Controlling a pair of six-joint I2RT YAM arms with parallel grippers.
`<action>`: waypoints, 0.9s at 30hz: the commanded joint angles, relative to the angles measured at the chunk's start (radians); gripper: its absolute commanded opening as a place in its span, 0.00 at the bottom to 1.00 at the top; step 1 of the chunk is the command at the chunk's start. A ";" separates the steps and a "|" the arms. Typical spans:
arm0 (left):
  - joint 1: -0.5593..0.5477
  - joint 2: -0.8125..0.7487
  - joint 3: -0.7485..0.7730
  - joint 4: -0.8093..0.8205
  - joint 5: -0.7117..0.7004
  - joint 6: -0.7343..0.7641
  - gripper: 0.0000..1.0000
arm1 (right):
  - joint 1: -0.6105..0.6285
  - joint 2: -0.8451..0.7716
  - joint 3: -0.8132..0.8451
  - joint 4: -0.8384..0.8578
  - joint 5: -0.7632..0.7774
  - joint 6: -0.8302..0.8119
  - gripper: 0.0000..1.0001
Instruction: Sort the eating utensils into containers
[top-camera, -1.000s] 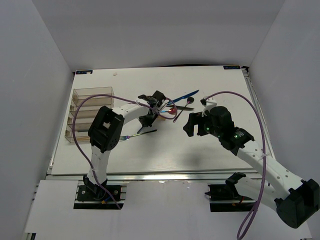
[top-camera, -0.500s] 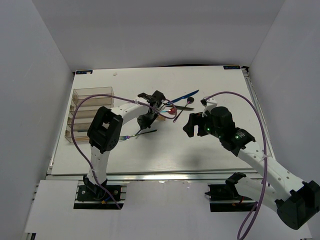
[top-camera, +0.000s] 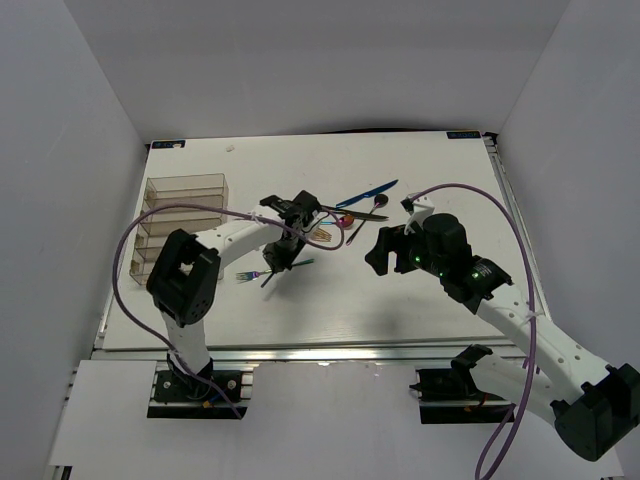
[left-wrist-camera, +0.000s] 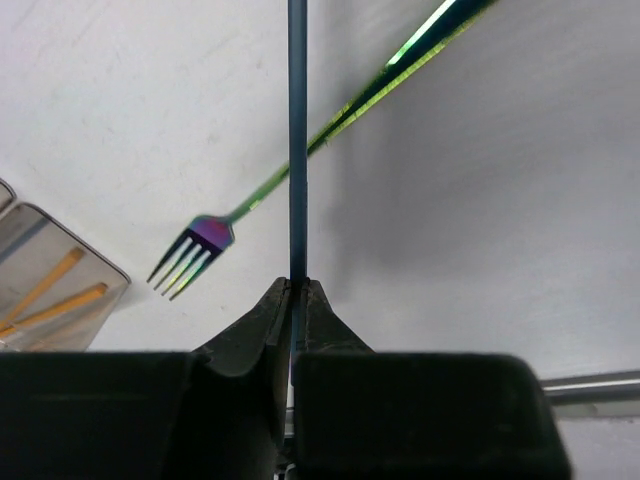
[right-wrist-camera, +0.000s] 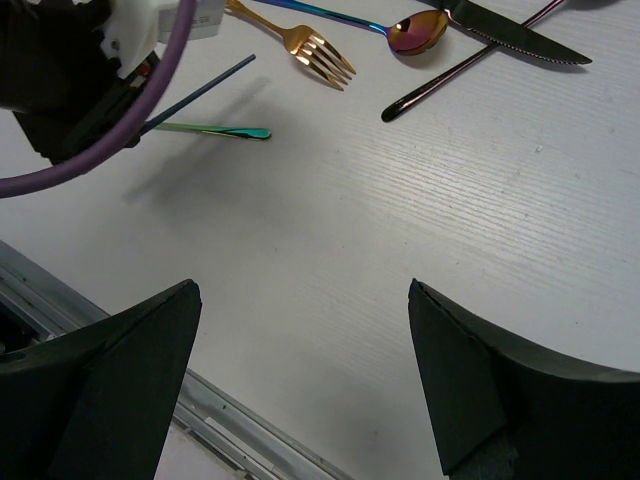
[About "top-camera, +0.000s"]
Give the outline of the black spoon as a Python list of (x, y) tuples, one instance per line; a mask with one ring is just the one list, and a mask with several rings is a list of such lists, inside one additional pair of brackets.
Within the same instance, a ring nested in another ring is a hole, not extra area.
[(353, 242), (353, 240), (358, 235), (358, 233), (360, 232), (360, 230), (362, 229), (362, 227), (365, 225), (365, 223), (367, 221), (381, 221), (381, 220), (384, 220), (384, 217), (376, 216), (374, 214), (374, 212), (377, 209), (384, 207), (388, 203), (388, 201), (389, 201), (389, 198), (384, 193), (379, 193), (374, 197), (373, 208), (371, 209), (371, 211), (369, 212), (369, 214), (368, 214), (368, 216), (366, 218), (362, 218), (361, 223), (357, 226), (355, 231), (352, 232), (351, 235), (349, 236), (349, 238), (346, 240), (346, 242), (345, 242), (346, 246), (350, 246), (351, 245), (351, 243)]

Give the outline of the iridescent rainbow fork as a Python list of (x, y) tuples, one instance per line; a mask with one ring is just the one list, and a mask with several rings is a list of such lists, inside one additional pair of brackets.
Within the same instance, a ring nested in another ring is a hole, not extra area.
[[(314, 259), (307, 259), (307, 260), (303, 260), (300, 262), (296, 262), (294, 263), (291, 268), (296, 268), (296, 267), (300, 267), (300, 266), (306, 266), (306, 265), (311, 265), (315, 262)], [(245, 283), (245, 282), (249, 282), (249, 281), (253, 281), (255, 279), (258, 279), (262, 276), (266, 276), (266, 275), (271, 275), (273, 273), (273, 271), (271, 269), (268, 270), (262, 270), (262, 271), (245, 271), (245, 272), (238, 272), (236, 274), (236, 281), (238, 283)]]

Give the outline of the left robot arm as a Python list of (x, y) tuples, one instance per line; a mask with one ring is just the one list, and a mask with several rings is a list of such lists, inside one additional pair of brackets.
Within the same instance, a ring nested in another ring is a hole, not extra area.
[(177, 387), (188, 398), (202, 398), (211, 387), (204, 317), (213, 306), (220, 272), (259, 248), (271, 272), (289, 270), (320, 211), (317, 198), (305, 190), (292, 200), (271, 195), (246, 219), (196, 234), (178, 229), (169, 235), (146, 289), (166, 325)]

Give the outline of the gold fork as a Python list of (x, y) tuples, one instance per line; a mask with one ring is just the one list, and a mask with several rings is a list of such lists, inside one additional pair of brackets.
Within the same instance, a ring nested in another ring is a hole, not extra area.
[(310, 239), (314, 243), (330, 243), (332, 241), (332, 234), (318, 228), (312, 232)]

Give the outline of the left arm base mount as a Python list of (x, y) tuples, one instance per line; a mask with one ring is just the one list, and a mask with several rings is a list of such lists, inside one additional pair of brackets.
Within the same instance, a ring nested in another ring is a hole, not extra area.
[(150, 419), (239, 420), (251, 397), (252, 374), (205, 368), (215, 387), (162, 364), (154, 374), (147, 417)]

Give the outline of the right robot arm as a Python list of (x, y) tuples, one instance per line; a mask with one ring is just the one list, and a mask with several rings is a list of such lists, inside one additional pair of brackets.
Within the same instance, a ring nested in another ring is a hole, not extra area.
[(528, 375), (488, 347), (468, 347), (451, 362), (451, 384), (459, 396), (472, 399), (486, 392), (516, 401), (529, 387), (527, 410), (591, 462), (638, 426), (638, 370), (614, 367), (531, 310), (509, 274), (473, 254), (455, 216), (435, 214), (422, 223), (383, 227), (365, 261), (379, 276), (422, 270), (437, 277), (452, 300), (534, 354), (534, 373)]

